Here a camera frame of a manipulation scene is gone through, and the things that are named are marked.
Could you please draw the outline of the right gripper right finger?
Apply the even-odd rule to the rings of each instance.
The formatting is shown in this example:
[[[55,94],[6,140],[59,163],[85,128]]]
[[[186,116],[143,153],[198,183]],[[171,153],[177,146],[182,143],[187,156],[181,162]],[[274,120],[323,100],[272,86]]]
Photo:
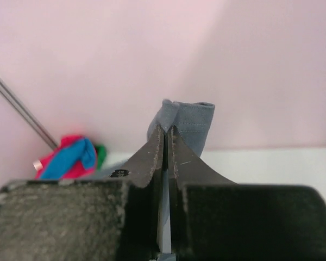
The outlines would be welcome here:
[[[167,132],[171,248],[178,260],[326,260],[326,203],[304,185],[238,184]]]

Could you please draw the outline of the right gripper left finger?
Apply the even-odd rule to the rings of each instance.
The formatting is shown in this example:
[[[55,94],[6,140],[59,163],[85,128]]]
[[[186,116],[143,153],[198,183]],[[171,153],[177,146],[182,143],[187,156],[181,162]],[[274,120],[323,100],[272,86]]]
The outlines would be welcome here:
[[[152,260],[159,252],[163,130],[110,177],[0,189],[0,260]]]

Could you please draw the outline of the grey t shirt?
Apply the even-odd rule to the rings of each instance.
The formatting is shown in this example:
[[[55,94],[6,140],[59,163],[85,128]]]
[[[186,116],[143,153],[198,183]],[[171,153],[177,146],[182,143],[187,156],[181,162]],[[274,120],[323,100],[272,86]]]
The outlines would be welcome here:
[[[183,103],[163,100],[162,106],[152,119],[147,137],[150,137],[156,125],[167,131],[174,125],[181,137],[197,156],[201,156],[208,132],[214,116],[215,105],[211,103]],[[160,250],[162,256],[158,260],[176,260],[171,253],[171,226],[168,174],[163,173],[162,202],[160,209]]]

